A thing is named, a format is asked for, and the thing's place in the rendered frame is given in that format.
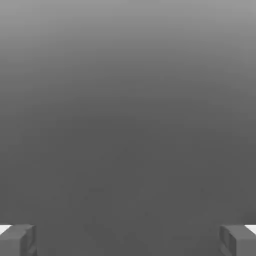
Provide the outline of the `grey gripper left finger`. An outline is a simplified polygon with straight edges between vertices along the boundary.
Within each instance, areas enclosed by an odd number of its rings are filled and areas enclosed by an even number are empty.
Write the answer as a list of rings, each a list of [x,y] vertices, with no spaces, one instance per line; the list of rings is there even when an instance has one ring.
[[[38,256],[37,227],[0,224],[0,256]]]

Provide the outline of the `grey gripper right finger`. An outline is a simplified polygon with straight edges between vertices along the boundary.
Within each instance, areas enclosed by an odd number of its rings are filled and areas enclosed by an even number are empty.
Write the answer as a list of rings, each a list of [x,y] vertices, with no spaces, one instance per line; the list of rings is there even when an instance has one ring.
[[[256,224],[221,225],[219,240],[223,256],[256,256]]]

